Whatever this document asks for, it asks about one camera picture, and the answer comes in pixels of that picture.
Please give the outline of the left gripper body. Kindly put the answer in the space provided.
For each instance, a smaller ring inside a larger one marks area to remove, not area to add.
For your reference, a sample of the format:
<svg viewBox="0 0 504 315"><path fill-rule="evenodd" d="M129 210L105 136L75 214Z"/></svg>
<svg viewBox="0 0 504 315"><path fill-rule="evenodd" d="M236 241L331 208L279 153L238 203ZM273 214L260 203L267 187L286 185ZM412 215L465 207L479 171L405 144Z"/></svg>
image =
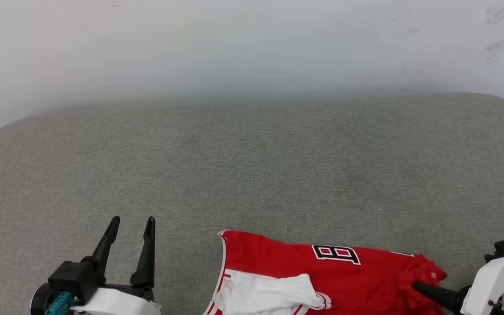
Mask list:
<svg viewBox="0 0 504 315"><path fill-rule="evenodd" d="M154 282L144 283L142 285L121 285L105 283L100 285L100 288L114 289L126 294L140 297L146 301L155 301L154 299Z"/></svg>

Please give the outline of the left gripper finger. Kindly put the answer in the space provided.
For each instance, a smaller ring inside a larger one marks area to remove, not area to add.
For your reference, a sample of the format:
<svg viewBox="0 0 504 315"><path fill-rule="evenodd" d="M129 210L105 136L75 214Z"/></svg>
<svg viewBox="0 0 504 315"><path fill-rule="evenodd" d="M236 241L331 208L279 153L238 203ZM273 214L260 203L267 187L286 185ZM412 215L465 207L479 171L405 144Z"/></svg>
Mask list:
<svg viewBox="0 0 504 315"><path fill-rule="evenodd" d="M155 283L155 232L156 221L149 217L143 233L143 247L136 271L130 277L132 287L153 288Z"/></svg>
<svg viewBox="0 0 504 315"><path fill-rule="evenodd" d="M93 267L98 283L106 283L105 271L111 246L116 241L119 224L120 216L113 217L92 255L85 256L81 260L82 263L89 263Z"/></svg>

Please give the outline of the red white basketball jersey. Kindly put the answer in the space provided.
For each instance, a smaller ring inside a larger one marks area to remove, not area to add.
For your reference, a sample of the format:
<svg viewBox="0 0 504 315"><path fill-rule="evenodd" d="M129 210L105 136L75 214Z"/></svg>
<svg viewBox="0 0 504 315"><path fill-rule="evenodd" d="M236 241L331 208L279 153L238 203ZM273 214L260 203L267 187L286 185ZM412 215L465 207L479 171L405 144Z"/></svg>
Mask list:
<svg viewBox="0 0 504 315"><path fill-rule="evenodd" d="M413 287L447 276L423 255L289 245L244 231L219 237L220 275L203 315L445 315Z"/></svg>

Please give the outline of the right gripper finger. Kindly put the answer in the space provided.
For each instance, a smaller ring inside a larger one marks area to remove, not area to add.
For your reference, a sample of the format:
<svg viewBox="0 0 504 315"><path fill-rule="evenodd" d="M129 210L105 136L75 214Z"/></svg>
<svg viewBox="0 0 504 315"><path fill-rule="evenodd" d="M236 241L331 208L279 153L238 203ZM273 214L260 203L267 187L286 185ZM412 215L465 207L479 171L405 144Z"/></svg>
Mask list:
<svg viewBox="0 0 504 315"><path fill-rule="evenodd" d="M457 301L458 292L454 290L432 286L422 282L414 282L413 288L442 307L454 307Z"/></svg>

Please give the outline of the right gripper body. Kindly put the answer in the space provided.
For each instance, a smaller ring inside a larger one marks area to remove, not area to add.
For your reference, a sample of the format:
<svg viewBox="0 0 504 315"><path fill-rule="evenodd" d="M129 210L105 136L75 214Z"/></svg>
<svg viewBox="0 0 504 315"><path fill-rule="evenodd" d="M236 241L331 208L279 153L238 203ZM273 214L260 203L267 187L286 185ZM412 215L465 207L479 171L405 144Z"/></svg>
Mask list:
<svg viewBox="0 0 504 315"><path fill-rule="evenodd" d="M460 314L461 313L461 308L464 303L464 300L466 296L468 295L468 292L470 291L472 285L467 285L465 287L462 287L456 295L454 296L454 300L452 302L452 313L453 314Z"/></svg>

